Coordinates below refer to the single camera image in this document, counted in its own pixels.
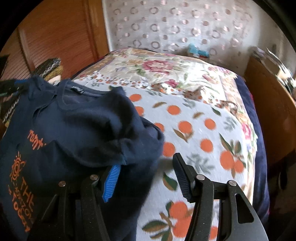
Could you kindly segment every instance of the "white wall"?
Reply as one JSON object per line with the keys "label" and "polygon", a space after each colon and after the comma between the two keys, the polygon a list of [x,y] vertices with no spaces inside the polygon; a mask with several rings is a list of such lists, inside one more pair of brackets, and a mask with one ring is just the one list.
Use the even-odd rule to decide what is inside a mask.
{"label": "white wall", "polygon": [[[252,0],[103,0],[103,7],[110,50],[131,46],[185,54],[188,44],[193,43],[212,53],[210,58],[218,64],[243,75],[250,47],[271,50],[276,44],[284,64],[292,72],[296,67],[296,54],[288,40]],[[200,30],[198,36],[192,35],[193,28]],[[159,48],[153,48],[153,42]]]}

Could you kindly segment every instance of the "navy blue t-shirt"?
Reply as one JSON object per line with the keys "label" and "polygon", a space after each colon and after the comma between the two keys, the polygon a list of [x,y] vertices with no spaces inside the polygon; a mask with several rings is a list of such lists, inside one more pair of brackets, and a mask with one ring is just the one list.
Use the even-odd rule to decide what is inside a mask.
{"label": "navy blue t-shirt", "polygon": [[122,165],[101,208],[111,240],[135,240],[162,132],[138,115],[121,87],[95,91],[69,80],[52,86],[37,76],[28,84],[0,143],[0,203],[13,233],[27,239],[59,181]]}

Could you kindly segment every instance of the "navy blue blanket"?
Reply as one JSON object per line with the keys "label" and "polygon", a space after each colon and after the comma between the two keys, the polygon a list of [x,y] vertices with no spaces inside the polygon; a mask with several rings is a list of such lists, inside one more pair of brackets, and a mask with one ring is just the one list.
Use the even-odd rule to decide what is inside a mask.
{"label": "navy blue blanket", "polygon": [[254,130],[258,136],[257,148],[258,151],[255,157],[255,184],[253,207],[258,214],[262,224],[265,226],[268,221],[269,214],[269,192],[267,186],[267,160],[263,141],[263,135],[256,114],[254,102],[251,98],[249,89],[247,88],[242,77],[238,76],[235,79],[237,89],[242,97],[247,113],[254,125]]}

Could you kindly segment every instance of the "shirt label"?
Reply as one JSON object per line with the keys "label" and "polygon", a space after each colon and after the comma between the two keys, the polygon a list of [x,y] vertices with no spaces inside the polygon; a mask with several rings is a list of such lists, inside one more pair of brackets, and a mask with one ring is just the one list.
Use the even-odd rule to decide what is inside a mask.
{"label": "shirt label", "polygon": [[83,89],[81,89],[81,88],[79,88],[79,87],[77,87],[77,86],[72,86],[72,87],[71,87],[71,90],[73,90],[73,91],[75,91],[75,92],[77,92],[77,93],[79,93],[79,94],[82,94],[82,93],[84,92]]}

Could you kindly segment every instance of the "wooden furniture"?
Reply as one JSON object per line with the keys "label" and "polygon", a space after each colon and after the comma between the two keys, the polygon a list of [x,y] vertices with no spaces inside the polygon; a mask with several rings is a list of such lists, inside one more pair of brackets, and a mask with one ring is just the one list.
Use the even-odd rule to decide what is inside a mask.
{"label": "wooden furniture", "polygon": [[61,58],[62,78],[109,52],[102,2],[44,0],[10,36],[0,56],[9,54],[1,79],[26,78],[46,59]]}
{"label": "wooden furniture", "polygon": [[244,77],[254,98],[271,168],[296,148],[295,101],[254,57],[250,57]]}

